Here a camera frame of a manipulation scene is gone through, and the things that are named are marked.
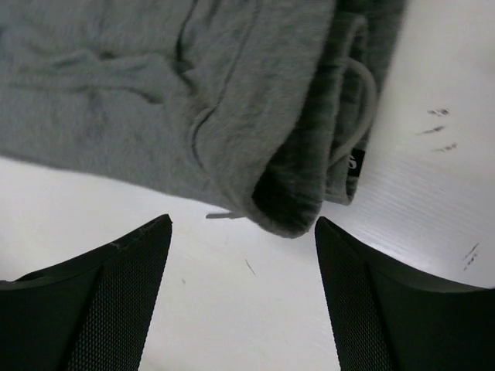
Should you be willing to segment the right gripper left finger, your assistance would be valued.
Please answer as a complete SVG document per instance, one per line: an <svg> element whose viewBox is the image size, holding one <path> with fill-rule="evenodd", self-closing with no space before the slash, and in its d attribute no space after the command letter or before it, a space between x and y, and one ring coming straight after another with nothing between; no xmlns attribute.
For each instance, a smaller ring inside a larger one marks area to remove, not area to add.
<svg viewBox="0 0 495 371"><path fill-rule="evenodd" d="M116 241L1 282L3 370L137 370L172 236L159 216Z"/></svg>

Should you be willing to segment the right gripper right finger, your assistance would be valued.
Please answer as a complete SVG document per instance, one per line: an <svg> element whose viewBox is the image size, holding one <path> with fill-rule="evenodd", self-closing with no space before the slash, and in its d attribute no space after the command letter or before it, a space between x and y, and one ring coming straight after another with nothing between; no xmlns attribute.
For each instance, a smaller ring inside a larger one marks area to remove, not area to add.
<svg viewBox="0 0 495 371"><path fill-rule="evenodd" d="M494 290L417 270L321 217L316 252L342 370L492 370Z"/></svg>

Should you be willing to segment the grey shorts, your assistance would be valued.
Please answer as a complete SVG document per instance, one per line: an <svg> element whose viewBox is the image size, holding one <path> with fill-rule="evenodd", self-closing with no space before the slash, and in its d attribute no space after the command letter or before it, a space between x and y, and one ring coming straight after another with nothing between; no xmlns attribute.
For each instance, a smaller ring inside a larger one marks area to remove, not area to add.
<svg viewBox="0 0 495 371"><path fill-rule="evenodd" d="M352 202L403 1L3 1L1 153L299 237Z"/></svg>

